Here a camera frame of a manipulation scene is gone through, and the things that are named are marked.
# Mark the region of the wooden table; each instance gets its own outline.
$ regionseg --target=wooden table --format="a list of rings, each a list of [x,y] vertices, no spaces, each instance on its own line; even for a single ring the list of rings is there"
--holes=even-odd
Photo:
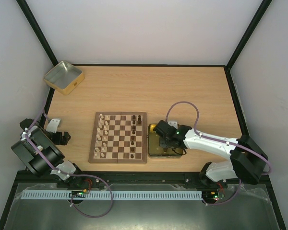
[[[147,164],[89,163],[95,112],[147,112],[147,122],[165,119],[170,106],[189,101],[198,106],[198,129],[224,137],[240,137],[241,131],[221,67],[79,67],[85,80],[69,95],[55,92],[49,117],[62,119],[59,131],[71,140],[59,146],[66,159],[84,171],[198,172],[209,161],[224,159],[200,150],[187,150],[180,159],[151,159]],[[178,104],[169,119],[193,126],[196,111]]]

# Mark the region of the black frame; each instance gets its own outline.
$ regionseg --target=black frame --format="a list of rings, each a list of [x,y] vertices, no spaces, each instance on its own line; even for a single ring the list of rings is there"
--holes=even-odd
[[[58,60],[56,59],[54,53],[52,52],[52,49],[49,45],[49,43],[47,42],[42,30],[40,29],[33,13],[31,12],[26,0],[16,0],[17,3],[19,4],[20,8],[22,9],[24,15],[26,16],[28,22],[30,23],[32,29],[34,30],[36,36],[38,37],[42,47],[44,48],[45,52],[47,53],[50,61],[52,62],[52,64],[55,66],[58,64]],[[246,122],[243,116],[243,112],[241,109],[241,105],[237,96],[237,92],[236,92],[236,88],[235,85],[233,83],[233,79],[230,73],[231,68],[233,67],[234,63],[236,62],[236,60],[238,59],[240,53],[242,52],[243,48],[245,47],[246,43],[248,42],[249,38],[251,37],[252,33],[254,32],[257,24],[259,23],[259,21],[261,20],[261,18],[263,17],[265,11],[268,9],[270,3],[272,2],[272,0],[263,0],[261,5],[259,6],[256,14],[254,15],[252,21],[250,22],[247,30],[245,31],[243,37],[241,38],[238,46],[236,47],[233,55],[231,56],[228,64],[225,65],[131,65],[131,64],[74,64],[77,66],[130,66],[130,67],[223,67],[224,68],[224,72],[228,81],[228,87],[231,93],[231,97],[234,103],[234,107],[236,110],[236,114],[237,114],[237,118],[238,118],[238,122],[240,125],[240,129],[242,134],[244,135],[248,135],[248,129],[246,126]],[[50,89],[49,93],[48,93],[48,97],[47,97],[47,101],[46,101],[46,105],[45,105],[45,112],[46,114],[49,111],[50,105],[51,105],[51,101],[52,101],[52,97],[54,94],[54,89]],[[40,120],[40,125],[43,127],[45,124],[45,117],[42,116],[41,120]],[[185,187],[194,187],[195,185],[193,185],[190,182],[186,182],[187,178],[192,178],[192,177],[198,177],[198,172],[85,172],[85,174],[94,174],[98,177],[103,178],[104,180],[109,180],[113,183],[130,183],[131,181],[134,182],[134,180],[137,180],[137,183],[153,183],[153,184],[164,184],[164,182],[162,182],[163,180],[165,180],[167,182],[167,184],[180,184],[182,186]],[[1,220],[0,220],[0,230],[4,228],[4,225],[6,223],[7,217],[8,217],[8,213],[10,211],[15,193],[16,193],[16,189],[19,183],[56,183],[57,181],[54,179],[53,176],[43,176],[41,178],[37,178],[36,176],[34,176],[32,173],[28,172],[28,171],[18,171],[15,181],[13,183],[10,195],[8,197],[6,206],[4,208]],[[231,184],[237,184],[238,180],[228,180],[229,183]],[[269,197],[272,201],[272,206],[276,215],[276,219],[278,222],[278,225],[280,227],[280,229],[285,230],[285,223],[283,221],[277,200],[276,200],[276,196],[275,193],[273,191],[273,187],[270,181],[269,176],[262,176],[260,181],[260,184],[265,184],[268,190],[268,194]],[[198,188],[202,191],[207,190],[206,188]]]

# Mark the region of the white wall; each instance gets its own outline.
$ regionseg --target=white wall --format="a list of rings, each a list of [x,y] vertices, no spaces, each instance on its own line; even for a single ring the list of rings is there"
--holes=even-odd
[[[273,165],[288,228],[288,0],[273,1],[232,69],[250,135]]]
[[[17,170],[24,169],[11,145],[19,140],[19,122],[40,110],[51,66],[17,2],[0,0],[0,218]]]
[[[58,59],[227,64],[261,0],[28,0]]]

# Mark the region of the chessboard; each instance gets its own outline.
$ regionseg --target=chessboard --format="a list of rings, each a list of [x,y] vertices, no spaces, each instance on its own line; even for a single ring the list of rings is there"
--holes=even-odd
[[[146,113],[97,112],[90,163],[146,163]]]

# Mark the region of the gray floor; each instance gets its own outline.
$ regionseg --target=gray floor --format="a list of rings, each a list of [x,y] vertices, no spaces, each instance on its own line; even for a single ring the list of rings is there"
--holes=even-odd
[[[18,192],[30,185],[21,184]],[[173,186],[117,185],[113,190],[171,190]],[[228,197],[232,189],[225,190]],[[101,214],[109,201],[86,200],[79,208]],[[201,201],[115,201],[102,218],[86,218],[66,200],[15,199],[6,230],[274,230],[278,229],[264,185],[246,185],[223,206],[206,207]]]

